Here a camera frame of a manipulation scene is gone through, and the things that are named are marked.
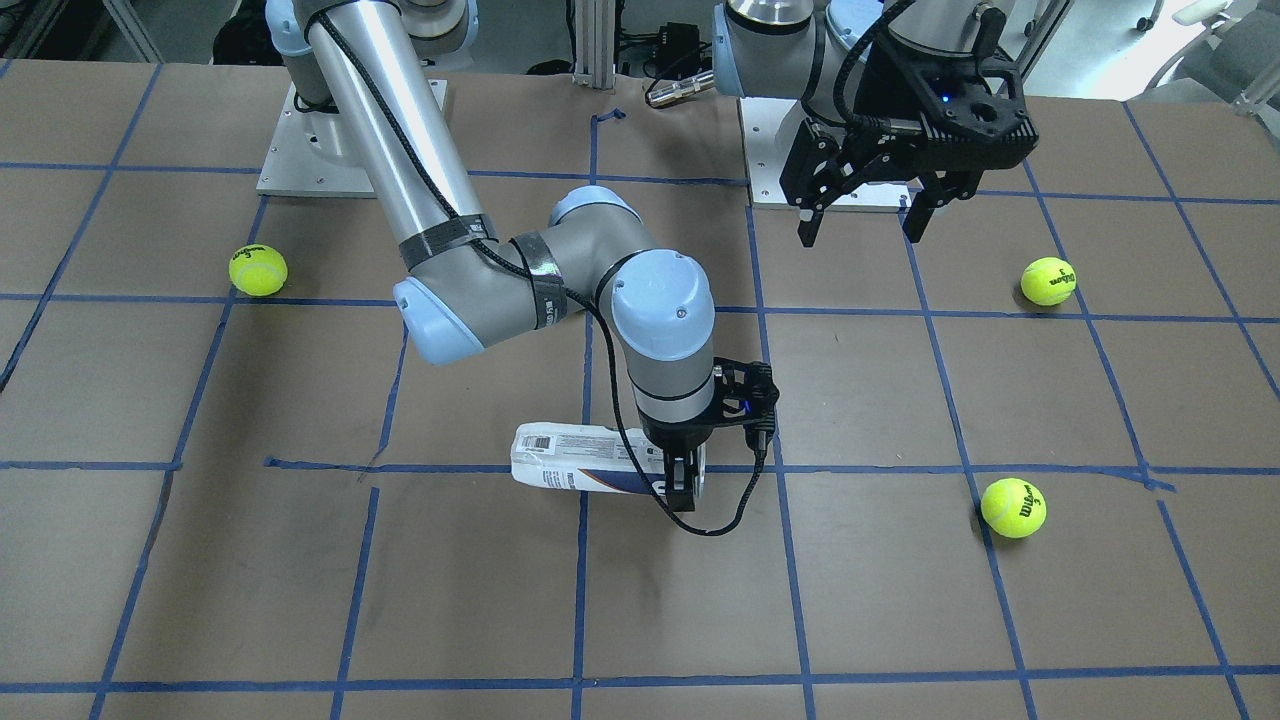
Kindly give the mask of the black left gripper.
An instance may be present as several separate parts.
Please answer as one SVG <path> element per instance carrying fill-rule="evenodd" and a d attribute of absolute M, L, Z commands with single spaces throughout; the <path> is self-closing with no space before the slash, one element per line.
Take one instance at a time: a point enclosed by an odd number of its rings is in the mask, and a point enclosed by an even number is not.
<path fill-rule="evenodd" d="M 850 111 L 870 124 L 842 140 L 815 119 L 800 120 L 780 173 L 806 249 L 836 199 L 864 183 L 914 179 L 922 191 L 902 232 L 918 243 L 941 208 L 977 192 L 986 170 L 1010 169 L 1039 143 L 1021 73 L 1001 47 L 986 58 L 945 56 L 877 40 L 855 60 Z"/>

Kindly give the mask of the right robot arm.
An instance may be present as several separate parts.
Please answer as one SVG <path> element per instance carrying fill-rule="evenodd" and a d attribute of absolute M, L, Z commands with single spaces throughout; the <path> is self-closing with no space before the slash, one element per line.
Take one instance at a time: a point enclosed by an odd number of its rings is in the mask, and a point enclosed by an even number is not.
<path fill-rule="evenodd" d="M 338 155 L 361 168 L 407 277 L 393 296 L 424 359 L 445 365 L 575 313 L 596 319 L 609 369 L 627 372 L 640 425 L 527 423 L 511 446 L 526 486 L 644 495 L 692 511 L 705 446 L 739 427 L 760 475 L 780 396 L 771 368 L 713 351 L 703 266 L 663 249 L 617 193 L 567 193 L 544 231 L 502 242 L 474 192 L 420 49 L 475 17 L 466 1 L 270 1 L 266 24 L 300 111 L 335 120 Z"/>

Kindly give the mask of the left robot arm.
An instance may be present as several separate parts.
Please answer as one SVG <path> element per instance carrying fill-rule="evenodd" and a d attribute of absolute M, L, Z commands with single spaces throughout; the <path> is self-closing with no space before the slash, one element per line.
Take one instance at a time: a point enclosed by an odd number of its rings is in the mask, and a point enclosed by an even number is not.
<path fill-rule="evenodd" d="M 780 186 L 813 246 L 826 211 L 865 184 L 915 181 L 902 228 L 970 199 L 986 172 L 1024 161 L 1039 135 L 1023 77 L 1001 49 L 1006 1 L 879 1 L 861 29 L 851 1 L 723 1 L 716 6 L 717 90 L 794 100 Z"/>

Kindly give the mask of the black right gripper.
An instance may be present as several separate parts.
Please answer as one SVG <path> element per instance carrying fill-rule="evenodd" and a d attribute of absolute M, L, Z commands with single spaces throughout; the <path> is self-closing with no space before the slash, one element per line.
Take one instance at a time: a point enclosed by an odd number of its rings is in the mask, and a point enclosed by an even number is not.
<path fill-rule="evenodd" d="M 780 389 L 768 363 L 716 357 L 701 384 L 682 396 L 640 389 L 645 437 L 662 451 L 664 500 L 671 512 L 691 512 L 699 495 L 703 446 L 719 428 L 742 427 L 745 442 L 763 462 L 776 433 Z"/>

